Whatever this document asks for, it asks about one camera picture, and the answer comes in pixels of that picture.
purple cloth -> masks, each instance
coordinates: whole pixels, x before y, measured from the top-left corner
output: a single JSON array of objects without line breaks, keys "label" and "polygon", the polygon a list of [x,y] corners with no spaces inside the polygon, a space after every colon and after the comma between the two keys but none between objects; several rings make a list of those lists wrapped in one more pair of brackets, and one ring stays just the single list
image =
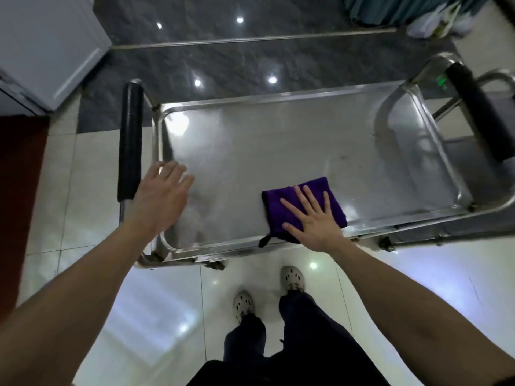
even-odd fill
[{"label": "purple cloth", "polygon": [[[324,210],[325,205],[323,192],[327,191],[327,193],[329,194],[329,201],[331,202],[331,212],[333,213],[334,220],[341,228],[347,226],[347,219],[345,218],[345,214],[341,210],[340,205],[338,204],[336,198],[329,189],[327,177],[321,177],[319,179],[314,179],[306,183],[299,184],[299,187],[303,193],[304,191],[302,187],[304,185],[307,185],[311,189],[313,196],[320,204],[322,210]],[[293,204],[293,206],[297,207],[300,211],[306,213],[306,210],[302,206],[302,203],[300,203],[300,200],[297,197],[294,188],[286,187],[280,189],[271,189],[269,191],[263,191],[261,192],[261,198],[263,199],[263,203],[265,204],[266,219],[268,221],[268,225],[270,226],[270,233],[260,241],[259,246],[265,246],[271,237],[277,237],[281,240],[298,244],[299,241],[297,241],[297,239],[295,239],[294,236],[292,236],[282,227],[284,222],[288,222],[291,223],[294,227],[297,227],[299,230],[302,230],[302,223],[300,222],[300,220],[281,203],[281,198],[284,198],[291,204]]]}]

person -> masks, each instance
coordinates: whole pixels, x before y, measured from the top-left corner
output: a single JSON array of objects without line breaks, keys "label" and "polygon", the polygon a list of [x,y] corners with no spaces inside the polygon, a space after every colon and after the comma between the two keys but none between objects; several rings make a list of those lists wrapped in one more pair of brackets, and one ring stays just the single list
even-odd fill
[{"label": "person", "polygon": [[[194,181],[185,170],[176,162],[152,165],[139,185],[131,216],[4,321],[0,385],[72,383],[131,266],[184,210]],[[282,203],[303,230],[289,224],[285,229],[341,266],[374,323],[422,383],[514,384],[512,357],[433,292],[344,238],[327,195],[322,207],[309,188],[296,187],[296,194],[305,212]],[[387,384],[344,327],[315,304],[301,271],[287,266],[281,277],[287,290],[279,303],[284,349],[263,356],[265,326],[252,297],[238,293],[234,315],[240,324],[226,337],[223,361],[205,363],[190,384]]]}]

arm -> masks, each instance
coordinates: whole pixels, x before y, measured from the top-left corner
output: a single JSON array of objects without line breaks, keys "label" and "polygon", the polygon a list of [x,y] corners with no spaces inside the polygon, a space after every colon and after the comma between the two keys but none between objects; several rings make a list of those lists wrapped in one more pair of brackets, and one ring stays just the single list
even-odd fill
[{"label": "arm", "polygon": [[1,385],[69,386],[97,338],[120,285],[145,246],[184,210],[194,178],[176,162],[154,164],[131,216],[0,326]]},{"label": "arm", "polygon": [[515,359],[465,317],[396,269],[344,238],[327,193],[322,211],[308,187],[296,193],[306,213],[281,200],[303,224],[283,227],[303,245],[325,252],[344,270],[370,317],[407,366],[426,385],[493,385],[515,375]]}]

person's left arm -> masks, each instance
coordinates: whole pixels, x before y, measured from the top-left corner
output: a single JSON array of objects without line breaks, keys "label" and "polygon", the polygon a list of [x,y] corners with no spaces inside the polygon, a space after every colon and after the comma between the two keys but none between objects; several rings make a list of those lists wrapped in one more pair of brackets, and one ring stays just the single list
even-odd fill
[{"label": "person's left arm", "polygon": [[95,342],[118,290],[145,246],[173,225],[194,181],[176,162],[154,164],[131,216],[49,282],[0,326],[1,385],[69,386]]}]

red carpet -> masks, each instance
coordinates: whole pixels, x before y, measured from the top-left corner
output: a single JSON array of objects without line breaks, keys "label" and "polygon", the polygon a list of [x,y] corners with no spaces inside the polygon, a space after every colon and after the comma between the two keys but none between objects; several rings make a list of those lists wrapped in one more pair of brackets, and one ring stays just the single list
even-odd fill
[{"label": "red carpet", "polygon": [[0,321],[14,308],[49,119],[0,118]]}]

